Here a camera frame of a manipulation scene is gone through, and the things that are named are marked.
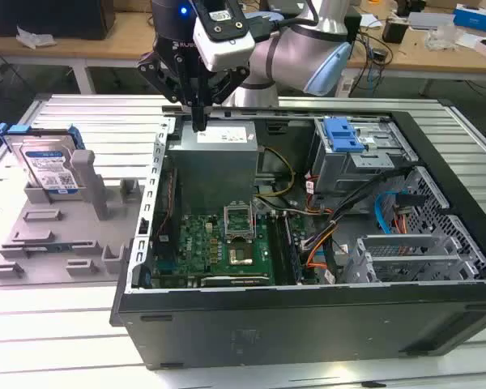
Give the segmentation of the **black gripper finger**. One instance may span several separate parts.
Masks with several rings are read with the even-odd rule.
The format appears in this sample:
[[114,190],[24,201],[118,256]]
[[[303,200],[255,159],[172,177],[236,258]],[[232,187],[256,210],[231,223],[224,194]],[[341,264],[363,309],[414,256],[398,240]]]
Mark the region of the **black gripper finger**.
[[205,131],[213,104],[220,105],[249,76],[247,66],[211,72],[205,67],[199,73],[199,131]]
[[199,132],[199,94],[183,53],[172,53],[166,65],[156,51],[147,53],[138,64],[141,76],[167,100],[180,103],[191,116],[194,132]]

